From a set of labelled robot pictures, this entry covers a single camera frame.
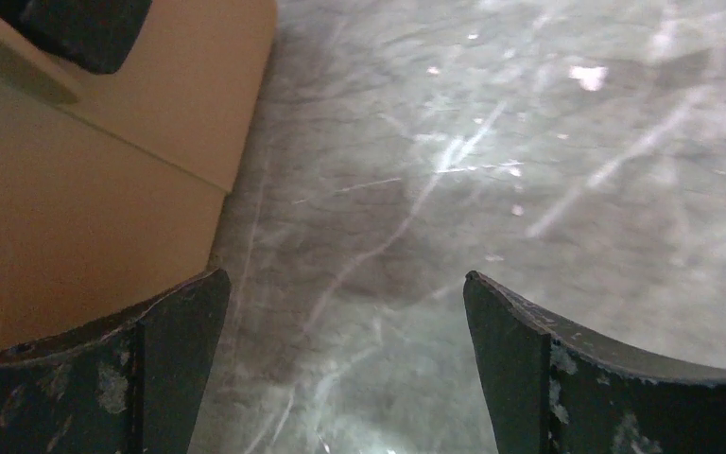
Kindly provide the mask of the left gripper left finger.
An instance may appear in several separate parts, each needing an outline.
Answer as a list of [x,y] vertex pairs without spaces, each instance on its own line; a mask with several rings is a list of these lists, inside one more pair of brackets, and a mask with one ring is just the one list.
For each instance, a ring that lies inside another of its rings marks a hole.
[[0,453],[184,453],[232,291],[208,270],[0,352]]

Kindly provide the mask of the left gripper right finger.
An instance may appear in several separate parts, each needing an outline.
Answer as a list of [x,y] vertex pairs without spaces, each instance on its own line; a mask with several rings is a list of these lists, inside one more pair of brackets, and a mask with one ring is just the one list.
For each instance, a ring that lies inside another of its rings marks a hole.
[[470,271],[464,306],[501,453],[726,453],[726,369],[602,335]]

